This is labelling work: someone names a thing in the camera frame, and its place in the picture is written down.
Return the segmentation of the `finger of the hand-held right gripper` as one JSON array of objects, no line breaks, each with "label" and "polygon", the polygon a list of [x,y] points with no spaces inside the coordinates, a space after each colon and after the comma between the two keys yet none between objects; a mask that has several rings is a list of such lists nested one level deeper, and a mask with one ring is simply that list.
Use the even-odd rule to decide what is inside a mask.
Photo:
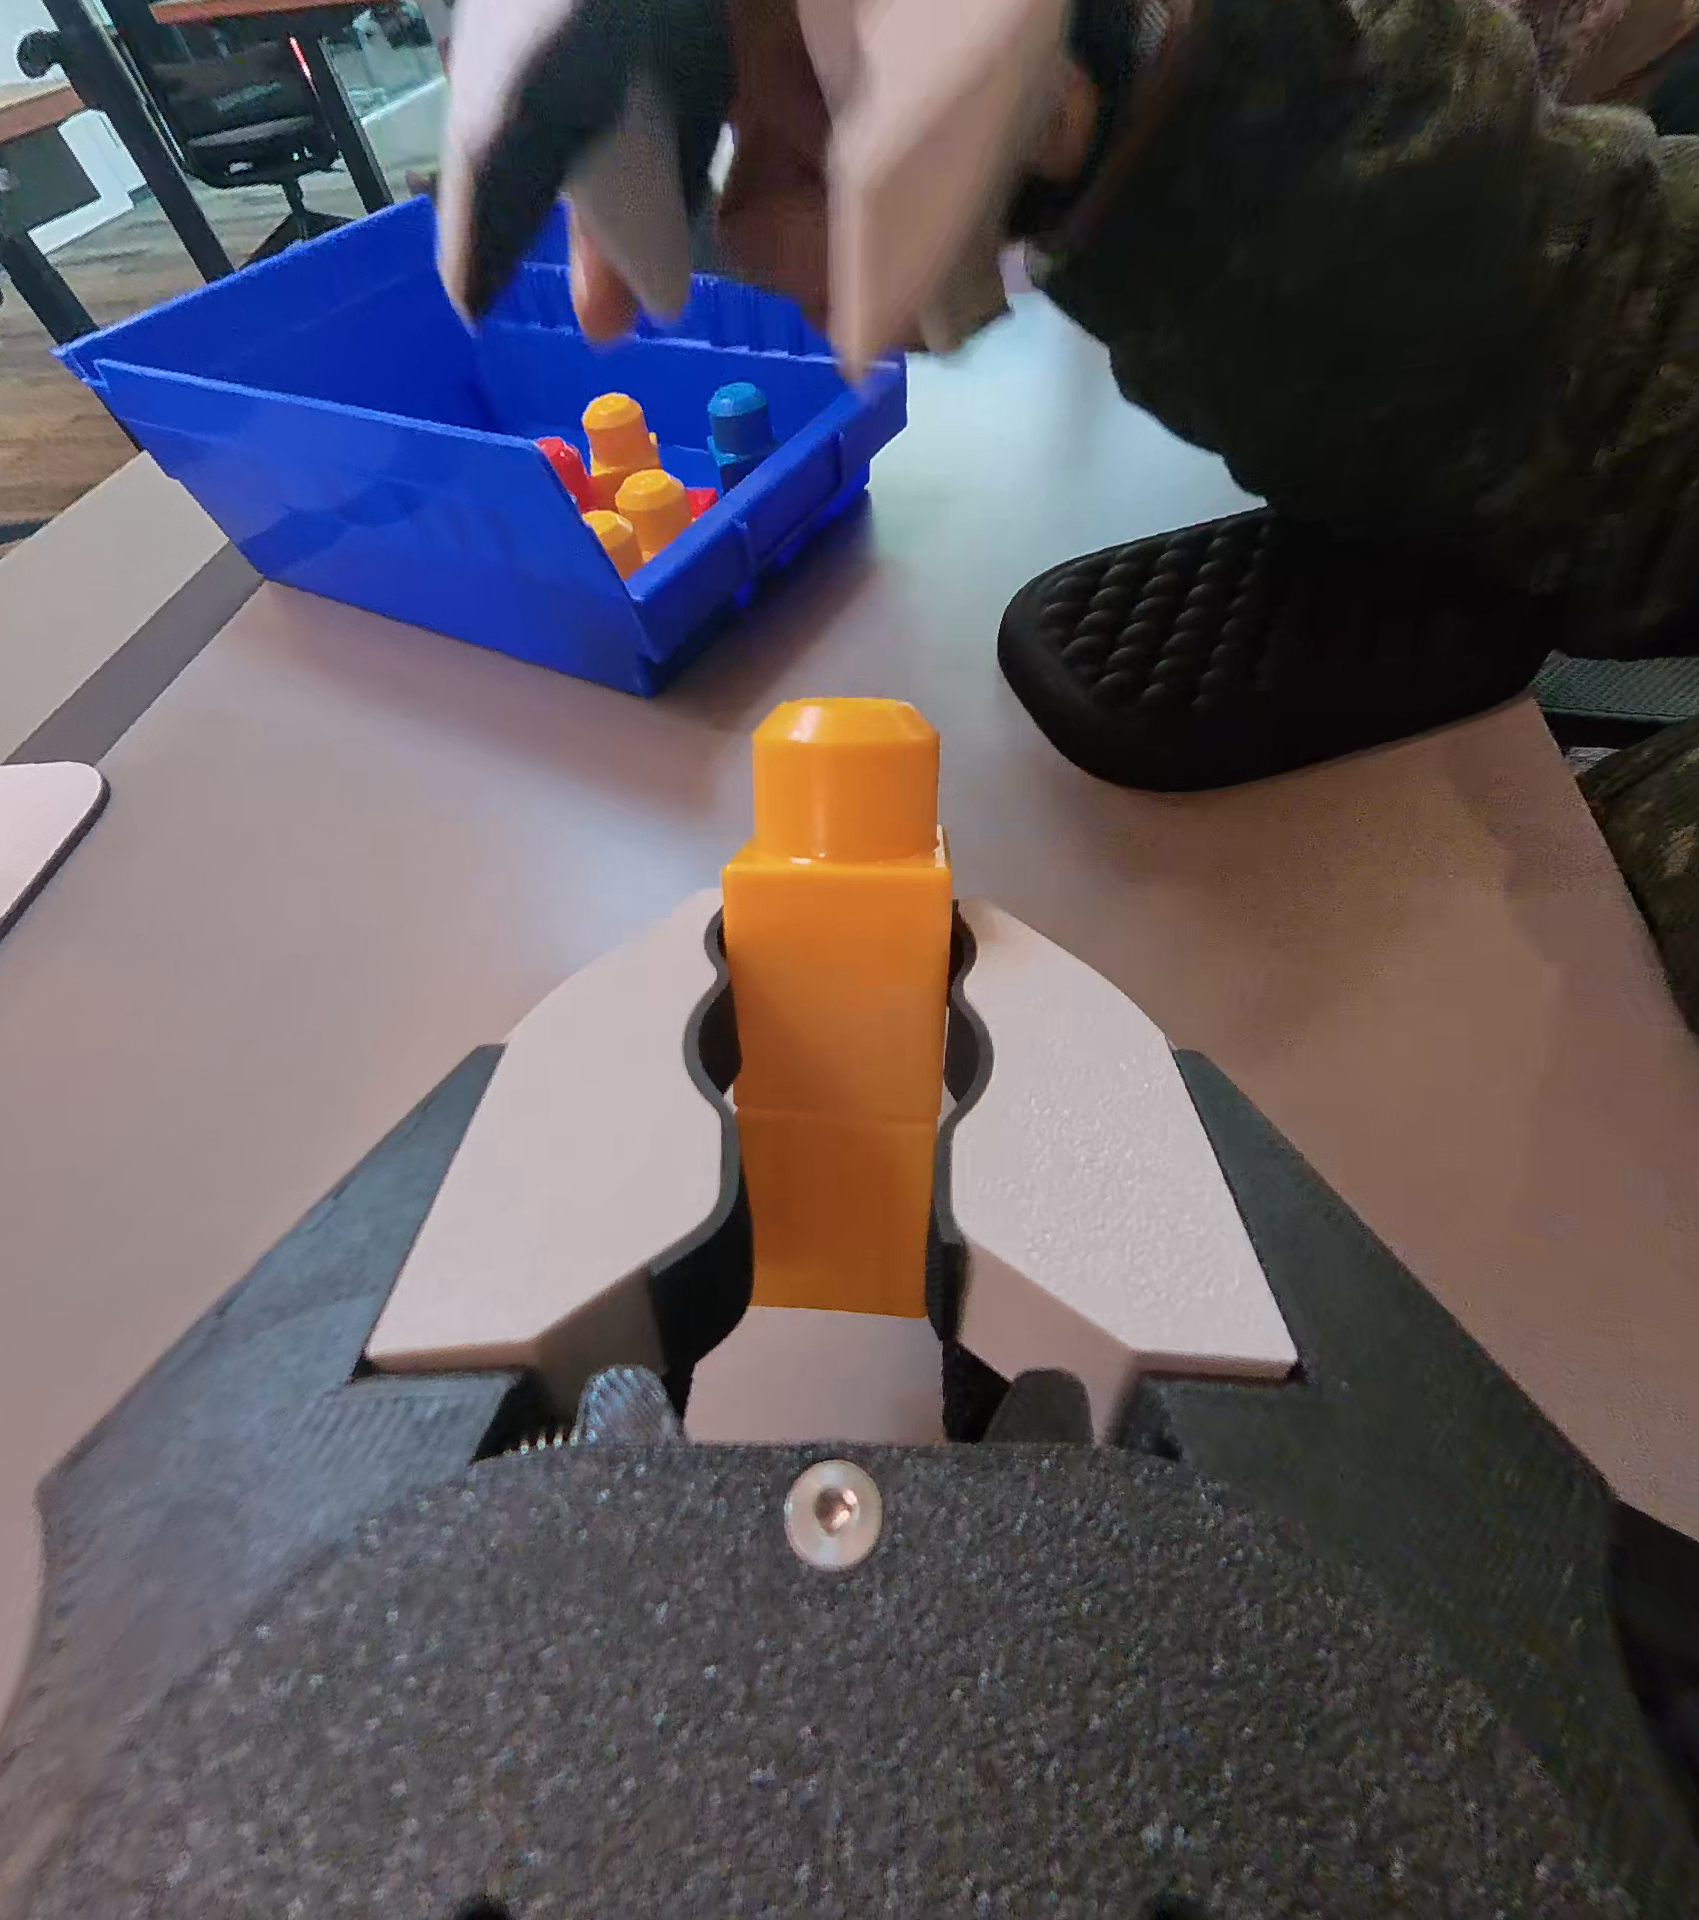
[{"label": "finger of the hand-held right gripper", "polygon": [[644,316],[674,324],[728,105],[724,4],[456,4],[436,251],[462,317],[492,312],[568,202]]},{"label": "finger of the hand-held right gripper", "polygon": [[808,2],[830,113],[828,334],[854,384],[1006,310],[1006,209],[1068,89],[1064,2]]}]

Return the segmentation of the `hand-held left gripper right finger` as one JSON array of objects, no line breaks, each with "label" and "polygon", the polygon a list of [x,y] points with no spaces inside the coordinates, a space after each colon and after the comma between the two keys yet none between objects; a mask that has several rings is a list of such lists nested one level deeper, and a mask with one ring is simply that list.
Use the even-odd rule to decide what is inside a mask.
[{"label": "hand-held left gripper right finger", "polygon": [[1286,1326],[1176,1052],[1002,905],[958,904],[926,1304],[1004,1379],[1290,1375]]}]

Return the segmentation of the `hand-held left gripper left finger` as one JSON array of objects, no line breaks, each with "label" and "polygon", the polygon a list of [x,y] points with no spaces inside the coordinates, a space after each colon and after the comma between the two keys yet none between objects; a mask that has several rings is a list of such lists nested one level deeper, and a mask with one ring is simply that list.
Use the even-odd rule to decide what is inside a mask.
[{"label": "hand-held left gripper left finger", "polygon": [[734,1019],[706,888],[548,992],[506,1038],[364,1359],[380,1373],[686,1367],[690,1277],[742,1196]]}]

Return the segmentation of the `orange mega block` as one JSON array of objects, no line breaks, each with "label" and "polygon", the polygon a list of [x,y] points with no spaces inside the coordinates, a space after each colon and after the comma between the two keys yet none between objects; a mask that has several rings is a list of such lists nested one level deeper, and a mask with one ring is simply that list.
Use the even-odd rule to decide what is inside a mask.
[{"label": "orange mega block", "polygon": [[754,732],[752,776],[722,872],[740,1105],[932,1123],[954,940],[936,727],[894,698],[796,698]]},{"label": "orange mega block", "polygon": [[932,1119],[744,1110],[752,1304],[926,1320]]}]

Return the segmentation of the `blue plastic bin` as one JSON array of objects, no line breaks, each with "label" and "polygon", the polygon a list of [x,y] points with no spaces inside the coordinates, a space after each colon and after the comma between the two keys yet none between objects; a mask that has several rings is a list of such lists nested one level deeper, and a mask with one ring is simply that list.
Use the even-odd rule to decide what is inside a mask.
[{"label": "blue plastic bin", "polygon": [[[274,584],[652,698],[866,494],[908,368],[858,386],[790,299],[698,274],[676,324],[576,326],[556,209],[478,328],[418,198],[57,349]],[[596,396],[642,408],[670,471],[718,485],[710,399],[766,393],[766,466],[622,579],[540,439]]]}]

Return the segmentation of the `pile of mega blocks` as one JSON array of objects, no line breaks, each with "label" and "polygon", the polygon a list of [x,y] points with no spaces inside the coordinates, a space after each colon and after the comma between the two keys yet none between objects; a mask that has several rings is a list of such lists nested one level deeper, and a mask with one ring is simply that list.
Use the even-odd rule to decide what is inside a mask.
[{"label": "pile of mega blocks", "polygon": [[708,402],[710,485],[692,483],[668,466],[642,399],[620,389],[588,402],[576,439],[536,436],[530,444],[620,577],[630,579],[754,477],[776,453],[778,432],[766,389],[732,380]]}]

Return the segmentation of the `person's right hand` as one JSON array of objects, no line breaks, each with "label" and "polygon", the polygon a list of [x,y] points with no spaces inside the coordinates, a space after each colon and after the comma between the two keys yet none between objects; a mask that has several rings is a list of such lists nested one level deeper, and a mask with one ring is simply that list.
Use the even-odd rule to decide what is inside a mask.
[{"label": "person's right hand", "polygon": [[830,111],[794,2],[730,2],[734,152],[714,211],[722,270],[828,324]]}]

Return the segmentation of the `black office chair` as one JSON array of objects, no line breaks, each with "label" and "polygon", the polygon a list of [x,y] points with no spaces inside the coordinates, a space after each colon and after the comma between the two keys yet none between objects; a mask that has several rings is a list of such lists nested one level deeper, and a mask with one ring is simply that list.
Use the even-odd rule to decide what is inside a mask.
[{"label": "black office chair", "polygon": [[344,166],[366,214],[394,203],[330,53],[368,4],[106,2],[102,11],[192,179],[284,192],[286,216],[256,264],[344,226],[308,205],[304,184],[320,171]]}]

